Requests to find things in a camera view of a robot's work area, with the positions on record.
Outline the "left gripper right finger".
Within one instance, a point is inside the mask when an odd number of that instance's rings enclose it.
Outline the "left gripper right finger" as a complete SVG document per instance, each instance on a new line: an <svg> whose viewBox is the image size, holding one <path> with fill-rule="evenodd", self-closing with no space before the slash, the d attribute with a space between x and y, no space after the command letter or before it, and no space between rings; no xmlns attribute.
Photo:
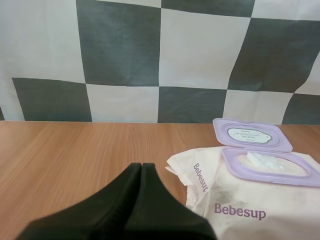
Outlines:
<svg viewBox="0 0 320 240"><path fill-rule="evenodd" d="M177 201L153 163L141 168L140 187L124 230L125 240L216 240L209 222Z"/></svg>

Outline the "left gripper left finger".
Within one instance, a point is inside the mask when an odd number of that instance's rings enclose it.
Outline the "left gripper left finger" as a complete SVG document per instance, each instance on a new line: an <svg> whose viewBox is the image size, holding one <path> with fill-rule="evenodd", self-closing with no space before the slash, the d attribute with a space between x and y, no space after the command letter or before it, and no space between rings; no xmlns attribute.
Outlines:
<svg viewBox="0 0 320 240"><path fill-rule="evenodd" d="M130 164L85 200L30 222L19 240L118 240L135 205L142 166Z"/></svg>

